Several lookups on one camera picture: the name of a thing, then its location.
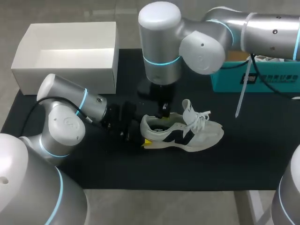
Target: white shoelace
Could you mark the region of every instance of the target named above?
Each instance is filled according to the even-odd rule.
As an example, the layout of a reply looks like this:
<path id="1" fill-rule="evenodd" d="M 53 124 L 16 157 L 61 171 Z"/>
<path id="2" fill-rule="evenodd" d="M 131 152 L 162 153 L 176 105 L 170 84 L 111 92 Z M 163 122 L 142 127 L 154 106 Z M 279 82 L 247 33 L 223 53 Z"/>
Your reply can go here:
<path id="1" fill-rule="evenodd" d="M 196 119 L 191 124 L 187 125 L 187 128 L 193 128 L 196 132 L 205 128 L 205 121 L 210 119 L 210 111 L 196 112 Z"/>

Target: black mat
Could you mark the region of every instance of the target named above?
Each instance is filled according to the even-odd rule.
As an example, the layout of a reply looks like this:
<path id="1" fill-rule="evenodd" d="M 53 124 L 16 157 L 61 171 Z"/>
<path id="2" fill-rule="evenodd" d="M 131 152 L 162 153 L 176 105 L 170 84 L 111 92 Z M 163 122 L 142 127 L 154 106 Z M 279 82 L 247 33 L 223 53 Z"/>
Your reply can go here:
<path id="1" fill-rule="evenodd" d="M 120 50 L 116 95 L 109 103 L 130 100 L 140 113 L 153 114 L 157 106 L 136 95 L 145 77 L 141 50 Z M 35 96 L 17 94 L 2 132 L 18 136 Z M 239 94 L 218 94 L 209 76 L 197 75 L 183 65 L 183 76 L 173 111 L 182 113 L 189 98 L 198 112 L 211 110 L 211 120 L 224 127 L 219 144 L 201 152 L 180 149 L 141 150 L 111 140 L 86 126 L 86 136 L 60 167 L 83 188 L 147 190 L 271 190 L 276 189 L 294 150 L 300 143 L 300 102 L 274 94 L 246 94 L 240 116 L 234 114 Z M 25 135 L 42 131 L 44 109 L 32 115 Z"/>

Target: white sneaker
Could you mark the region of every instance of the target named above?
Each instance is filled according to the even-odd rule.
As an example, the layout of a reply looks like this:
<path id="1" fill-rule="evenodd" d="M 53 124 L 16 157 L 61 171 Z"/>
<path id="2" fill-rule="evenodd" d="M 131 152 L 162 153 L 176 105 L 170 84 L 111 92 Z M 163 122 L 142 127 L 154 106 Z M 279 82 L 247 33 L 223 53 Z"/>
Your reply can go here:
<path id="1" fill-rule="evenodd" d="M 209 113 L 195 112 L 190 100 L 182 101 L 183 115 L 175 112 L 169 118 L 158 119 L 144 115 L 141 134 L 145 138 L 145 149 L 179 147 L 194 152 L 217 144 L 223 137 L 222 126 L 209 120 Z"/>

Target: yellow tag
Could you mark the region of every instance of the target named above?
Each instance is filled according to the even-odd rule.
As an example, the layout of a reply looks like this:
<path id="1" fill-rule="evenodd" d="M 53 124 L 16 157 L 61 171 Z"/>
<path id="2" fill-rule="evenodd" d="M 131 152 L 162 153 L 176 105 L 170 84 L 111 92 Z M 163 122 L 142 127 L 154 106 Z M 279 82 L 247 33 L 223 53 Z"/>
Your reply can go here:
<path id="1" fill-rule="evenodd" d="M 148 139 L 145 138 L 145 143 L 142 146 L 146 146 L 146 145 L 151 145 L 152 141 L 149 141 Z"/>

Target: blue led ring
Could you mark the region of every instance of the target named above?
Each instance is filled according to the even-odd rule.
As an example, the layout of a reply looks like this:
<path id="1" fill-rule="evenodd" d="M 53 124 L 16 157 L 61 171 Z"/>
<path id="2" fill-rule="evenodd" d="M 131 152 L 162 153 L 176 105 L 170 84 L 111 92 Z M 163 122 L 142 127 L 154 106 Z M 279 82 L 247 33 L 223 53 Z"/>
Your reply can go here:
<path id="1" fill-rule="evenodd" d="M 289 215 L 287 214 L 287 212 L 285 211 L 285 208 L 283 207 L 283 204 L 282 204 L 282 201 L 281 201 L 281 196 L 280 196 L 280 186 L 281 186 L 281 181 L 282 181 L 282 178 L 280 180 L 280 183 L 279 183 L 279 188 L 278 188 L 278 195 L 279 195 L 279 201 L 280 201 L 280 205 L 281 205 L 281 208 L 283 210 L 283 212 L 285 213 L 286 217 L 288 218 L 288 220 L 291 222 L 292 225 L 296 225 L 292 219 L 289 217 Z"/>
<path id="2" fill-rule="evenodd" d="M 166 62 L 166 63 L 156 63 L 156 62 L 151 62 L 151 61 L 149 61 L 148 59 L 145 58 L 145 56 L 143 56 L 143 57 L 144 57 L 144 59 L 145 59 L 145 61 L 146 61 L 147 63 L 150 63 L 150 64 L 155 65 L 155 66 L 167 66 L 167 65 L 170 65 L 170 64 L 172 64 L 172 63 L 174 63 L 174 62 L 176 62 L 177 60 L 180 59 L 180 56 L 178 56 L 176 59 L 174 59 L 174 60 L 171 61 L 171 62 Z"/>
<path id="3" fill-rule="evenodd" d="M 296 60 L 297 58 L 297 51 L 298 51 L 298 45 L 299 45 L 299 38 L 300 38 L 300 23 L 299 23 L 299 28 L 298 28 L 298 34 L 297 34 L 297 40 L 295 44 L 295 49 L 294 49 L 294 55 L 293 55 L 293 60 Z"/>
<path id="4" fill-rule="evenodd" d="M 42 137 L 40 137 L 40 139 L 39 139 L 39 145 L 41 146 L 42 150 L 44 150 L 45 152 L 47 152 L 49 155 L 51 155 L 51 156 L 53 156 L 53 157 L 62 158 L 62 157 L 66 157 L 66 156 L 69 155 L 69 154 L 67 154 L 67 155 L 65 155 L 65 156 L 56 156 L 56 155 L 54 155 L 54 154 L 51 154 L 50 152 L 48 152 L 48 151 L 44 148 L 44 146 L 43 146 L 43 144 L 42 144 Z"/>
<path id="5" fill-rule="evenodd" d="M 223 23 L 223 22 L 221 22 L 219 20 L 215 20 L 215 19 L 207 20 L 206 22 L 219 23 L 219 24 L 225 26 L 229 30 L 229 32 L 231 33 L 231 36 L 232 36 L 232 45 L 233 45 L 233 43 L 234 43 L 233 32 L 231 31 L 231 29 L 225 23 Z"/>
<path id="6" fill-rule="evenodd" d="M 81 109 L 81 108 L 83 107 L 83 104 L 84 104 L 84 101 L 85 101 L 87 95 L 88 95 L 88 90 L 85 89 L 85 90 L 84 90 L 84 96 L 83 96 L 83 99 L 82 99 L 81 104 L 80 104 L 80 106 L 79 106 L 79 109 Z"/>
<path id="7" fill-rule="evenodd" d="M 57 213 L 58 208 L 60 207 L 60 203 L 61 203 L 61 199 L 62 199 L 62 193 L 63 193 L 63 189 L 64 189 L 64 184 L 62 182 L 62 176 L 61 176 L 61 173 L 60 173 L 59 169 L 57 169 L 57 172 L 58 172 L 58 174 L 60 176 L 60 193 L 58 195 L 58 199 L 57 199 L 56 205 L 55 205 L 55 207 L 53 209 L 53 212 L 51 213 L 51 215 L 50 215 L 49 219 L 47 220 L 47 222 L 45 223 L 45 225 L 49 225 L 52 222 L 53 218 L 55 217 L 55 215 Z"/>

